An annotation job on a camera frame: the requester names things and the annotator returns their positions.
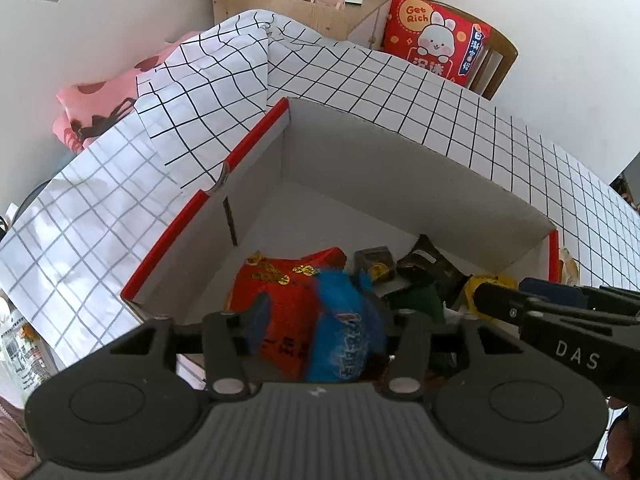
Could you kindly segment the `small black yellow packet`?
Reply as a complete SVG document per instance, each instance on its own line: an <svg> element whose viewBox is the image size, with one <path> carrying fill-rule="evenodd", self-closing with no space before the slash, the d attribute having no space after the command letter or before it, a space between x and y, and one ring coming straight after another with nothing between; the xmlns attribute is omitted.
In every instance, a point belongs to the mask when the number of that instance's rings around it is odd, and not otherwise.
<svg viewBox="0 0 640 480"><path fill-rule="evenodd" d="M396 274L396 262L386 246L357 250L354 266L357 272L367 274L373 284L388 282Z"/></svg>

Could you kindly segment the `yellow candy bag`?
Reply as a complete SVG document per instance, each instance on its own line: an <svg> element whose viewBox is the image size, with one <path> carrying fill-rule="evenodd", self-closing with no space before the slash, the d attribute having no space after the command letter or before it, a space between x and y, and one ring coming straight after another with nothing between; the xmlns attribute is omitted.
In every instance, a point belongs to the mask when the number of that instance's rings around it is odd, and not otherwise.
<svg viewBox="0 0 640 480"><path fill-rule="evenodd" d="M480 274L472 275L462 287L462 291L456 302L454 303L454 310L462 313L466 316L473 315L474 318L481 318L482 320L495 323L497 320L486 314L480 313L477 310L473 296L477 287L481 284L498 285L507 289L518 289L518 282L511 278L509 275L504 274Z"/></svg>

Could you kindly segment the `black snack packet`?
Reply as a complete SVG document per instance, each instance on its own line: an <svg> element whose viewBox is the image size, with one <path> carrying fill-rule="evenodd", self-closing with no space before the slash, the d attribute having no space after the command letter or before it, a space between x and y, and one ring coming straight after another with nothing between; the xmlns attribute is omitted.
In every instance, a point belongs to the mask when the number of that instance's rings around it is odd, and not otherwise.
<svg viewBox="0 0 640 480"><path fill-rule="evenodd" d="M421 234L408 254L397 261L396 272L413 285L434 285L438 298L448 308L454 306L470 278L451 263L425 234Z"/></svg>

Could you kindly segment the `blue snack bag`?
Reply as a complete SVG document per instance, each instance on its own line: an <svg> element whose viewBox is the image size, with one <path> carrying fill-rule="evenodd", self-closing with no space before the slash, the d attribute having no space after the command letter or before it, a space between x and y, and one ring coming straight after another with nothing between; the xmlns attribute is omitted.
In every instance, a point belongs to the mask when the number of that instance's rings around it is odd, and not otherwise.
<svg viewBox="0 0 640 480"><path fill-rule="evenodd" d="M367 273L324 270L316 281L320 314L314 331L307 382L353 382L372 353L385 349L383 317Z"/></svg>

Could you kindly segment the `egg print snack packet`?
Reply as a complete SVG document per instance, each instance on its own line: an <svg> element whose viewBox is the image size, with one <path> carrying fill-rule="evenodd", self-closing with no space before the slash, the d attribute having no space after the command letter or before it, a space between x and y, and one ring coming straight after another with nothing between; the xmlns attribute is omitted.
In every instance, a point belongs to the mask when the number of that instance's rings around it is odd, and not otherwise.
<svg viewBox="0 0 640 480"><path fill-rule="evenodd" d="M579 286L580 279L579 263L570 254L566 247L559 249L560 283L568 286Z"/></svg>

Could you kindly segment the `dark green snack packet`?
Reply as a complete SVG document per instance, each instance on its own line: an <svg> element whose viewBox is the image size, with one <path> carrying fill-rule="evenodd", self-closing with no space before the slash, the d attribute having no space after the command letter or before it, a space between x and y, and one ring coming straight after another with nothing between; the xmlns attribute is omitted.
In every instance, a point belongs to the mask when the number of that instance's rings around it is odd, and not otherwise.
<svg viewBox="0 0 640 480"><path fill-rule="evenodd" d="M416 311L429 316L436 324L445 324L444 305L433 284L428 286L408 286L385 296L386 304L392 310Z"/></svg>

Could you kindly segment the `red rabbit cushion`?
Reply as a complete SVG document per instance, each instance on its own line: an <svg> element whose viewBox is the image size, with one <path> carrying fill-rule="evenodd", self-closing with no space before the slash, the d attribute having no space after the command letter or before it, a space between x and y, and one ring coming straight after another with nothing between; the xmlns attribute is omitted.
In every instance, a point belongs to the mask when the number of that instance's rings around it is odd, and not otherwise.
<svg viewBox="0 0 640 480"><path fill-rule="evenodd" d="M430 0L392 0L382 50L465 86L491 27Z"/></svg>

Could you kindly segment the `white black grid tablecloth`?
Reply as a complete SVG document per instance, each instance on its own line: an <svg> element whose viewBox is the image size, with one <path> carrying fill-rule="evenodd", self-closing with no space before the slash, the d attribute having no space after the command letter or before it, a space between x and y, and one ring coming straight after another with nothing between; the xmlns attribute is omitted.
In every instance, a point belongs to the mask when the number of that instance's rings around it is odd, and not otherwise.
<svg viewBox="0 0 640 480"><path fill-rule="evenodd" d="M558 232L558 258L566 247L579 263L582 284L562 285L559 264L550 278L514 278L519 292L639 317L638 214L552 141L424 68L253 10L184 40L137 82L134 110L49 182L1 247L2 285L63 361L51 378L143 323L165 319L142 318L122 289L193 194L220 181L227 157L285 98L397 132L538 209ZM372 283L386 344L353 382L307 382L307 369L302 379L285 378L258 350L243 361L255 393L214 404L175 451L135 467L66 467L40 457L35 477L602 478L591 458L486 462L451 443L422 402L384 394L398 312L385 296L411 285L397 272ZM206 315L215 312L231 311ZM168 320L189 325L206 315ZM614 463L636 448L639 403L602 394L608 419L600 441L610 442L606 461Z"/></svg>

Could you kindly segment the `wooden side cabinet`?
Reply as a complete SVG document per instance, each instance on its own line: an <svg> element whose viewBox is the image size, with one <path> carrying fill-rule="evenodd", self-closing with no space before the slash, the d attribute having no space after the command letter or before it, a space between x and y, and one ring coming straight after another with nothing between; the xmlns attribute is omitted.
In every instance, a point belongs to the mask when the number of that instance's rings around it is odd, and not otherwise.
<svg viewBox="0 0 640 480"><path fill-rule="evenodd" d="M236 14L253 9L282 14L320 32L322 36L334 40L349 40L378 50L390 10L390 0L346 3L342 10L303 0L213 0L214 23L219 24Z"/></svg>

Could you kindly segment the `red cardboard box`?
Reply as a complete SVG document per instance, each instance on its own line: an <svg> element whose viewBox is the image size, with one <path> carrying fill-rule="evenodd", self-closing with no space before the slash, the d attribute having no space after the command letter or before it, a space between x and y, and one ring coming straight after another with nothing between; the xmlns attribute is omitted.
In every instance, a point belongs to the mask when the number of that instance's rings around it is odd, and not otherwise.
<svg viewBox="0 0 640 480"><path fill-rule="evenodd" d="M195 192L122 289L142 318L196 322L224 307L245 259L337 247L407 255L425 234L466 274L550 278L551 221L460 162L352 114L285 98Z"/></svg>

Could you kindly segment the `wooden chair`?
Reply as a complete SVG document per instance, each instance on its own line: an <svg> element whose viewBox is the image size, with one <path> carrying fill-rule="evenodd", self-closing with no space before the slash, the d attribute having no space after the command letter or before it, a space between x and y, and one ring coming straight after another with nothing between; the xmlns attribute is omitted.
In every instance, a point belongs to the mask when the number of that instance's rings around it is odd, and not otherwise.
<svg viewBox="0 0 640 480"><path fill-rule="evenodd" d="M460 86L491 100L518 58L518 49L500 30L481 18L437 0L431 0L430 5L440 13L448 12L485 31L483 47L475 55L465 83L460 82Z"/></svg>

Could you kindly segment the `large red snack bag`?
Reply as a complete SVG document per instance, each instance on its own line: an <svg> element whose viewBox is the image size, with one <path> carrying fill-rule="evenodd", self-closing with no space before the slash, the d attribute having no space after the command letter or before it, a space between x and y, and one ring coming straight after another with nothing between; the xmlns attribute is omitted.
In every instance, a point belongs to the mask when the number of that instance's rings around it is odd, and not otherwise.
<svg viewBox="0 0 640 480"><path fill-rule="evenodd" d="M268 295L270 317L259 353L285 378L299 380L306 373L320 314L317 275L323 270L341 271L346 261L337 247L299 259L268 258L254 252L236 274L224 308L243 312L259 294Z"/></svg>

